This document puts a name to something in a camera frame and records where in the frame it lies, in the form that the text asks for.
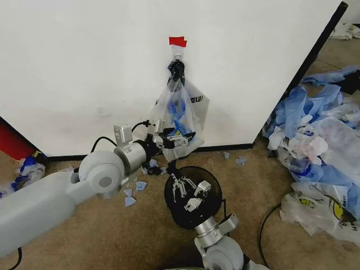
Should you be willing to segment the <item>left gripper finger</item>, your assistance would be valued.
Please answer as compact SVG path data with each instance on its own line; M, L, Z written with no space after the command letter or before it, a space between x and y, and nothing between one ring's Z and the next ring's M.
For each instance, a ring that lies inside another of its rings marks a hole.
M190 133L187 133L185 134L184 136L179 134L179 135L168 135L166 137L166 139L168 141L191 141L194 136L196 135L196 132L190 132Z
M166 149L175 149L178 147L187 147L191 144L189 141L166 141L165 142L165 148Z

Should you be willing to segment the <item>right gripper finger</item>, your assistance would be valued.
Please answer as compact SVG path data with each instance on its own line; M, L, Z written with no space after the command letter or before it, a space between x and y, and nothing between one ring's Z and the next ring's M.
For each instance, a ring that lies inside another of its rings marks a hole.
M169 173L172 180L173 200L175 203L177 203L180 199L184 199L186 197L187 192L185 188L185 182L183 180L183 175L176 167L176 160L168 163L167 172Z
M183 181L187 182L193 189L196 189L196 185L193 183L193 181L185 176L182 176L181 178Z

